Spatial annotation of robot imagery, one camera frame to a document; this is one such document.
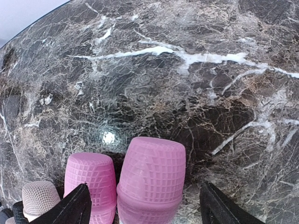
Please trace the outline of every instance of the white mesh cap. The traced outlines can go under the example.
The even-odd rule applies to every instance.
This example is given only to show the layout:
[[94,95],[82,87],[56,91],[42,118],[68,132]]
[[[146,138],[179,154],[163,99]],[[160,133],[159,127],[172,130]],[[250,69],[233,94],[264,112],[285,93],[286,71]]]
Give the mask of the white mesh cap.
[[14,217],[11,217],[8,220],[6,220],[5,224],[15,224]]
[[22,189],[24,214],[41,216],[60,202],[60,197],[53,183],[35,181]]

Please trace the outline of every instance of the marble surface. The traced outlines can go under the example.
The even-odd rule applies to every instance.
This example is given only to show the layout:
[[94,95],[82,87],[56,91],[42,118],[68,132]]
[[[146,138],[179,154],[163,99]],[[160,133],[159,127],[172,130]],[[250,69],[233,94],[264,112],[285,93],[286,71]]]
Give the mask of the marble surface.
[[176,224],[214,183],[268,224],[299,222],[299,3],[73,0],[0,49],[0,200],[63,186],[74,152],[185,145]]

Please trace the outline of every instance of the dark marble countertop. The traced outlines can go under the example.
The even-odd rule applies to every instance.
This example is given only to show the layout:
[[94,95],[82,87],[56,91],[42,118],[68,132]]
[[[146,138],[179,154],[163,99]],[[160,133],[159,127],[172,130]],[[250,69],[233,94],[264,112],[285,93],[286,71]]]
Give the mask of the dark marble countertop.
[[63,186],[74,152],[187,151],[176,224],[214,183],[268,224],[299,222],[299,3],[73,0],[0,49],[0,200]]

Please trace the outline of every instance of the pink cup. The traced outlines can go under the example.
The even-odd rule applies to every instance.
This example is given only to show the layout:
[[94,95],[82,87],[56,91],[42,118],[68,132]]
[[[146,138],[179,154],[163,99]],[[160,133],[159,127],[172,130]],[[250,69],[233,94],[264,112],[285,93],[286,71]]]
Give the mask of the pink cup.
[[72,154],[66,165],[64,196],[87,183],[92,200],[90,224],[111,224],[116,209],[116,179],[112,159],[99,153]]
[[182,200],[185,147],[177,142],[132,139],[117,186],[123,224],[168,224]]

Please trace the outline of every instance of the black object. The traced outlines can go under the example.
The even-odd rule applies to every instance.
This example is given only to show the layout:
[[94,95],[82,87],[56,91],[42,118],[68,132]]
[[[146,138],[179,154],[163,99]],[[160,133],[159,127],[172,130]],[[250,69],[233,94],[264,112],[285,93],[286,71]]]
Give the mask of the black object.
[[15,224],[28,224],[28,219],[25,218],[23,213],[23,201],[17,202],[13,205],[14,221]]
[[13,215],[13,211],[10,209],[3,209],[0,211],[0,224],[5,224],[6,220],[11,218]]
[[202,184],[199,201],[203,224],[264,224],[209,182]]
[[92,201],[86,184],[80,184],[50,211],[30,224],[89,224]]

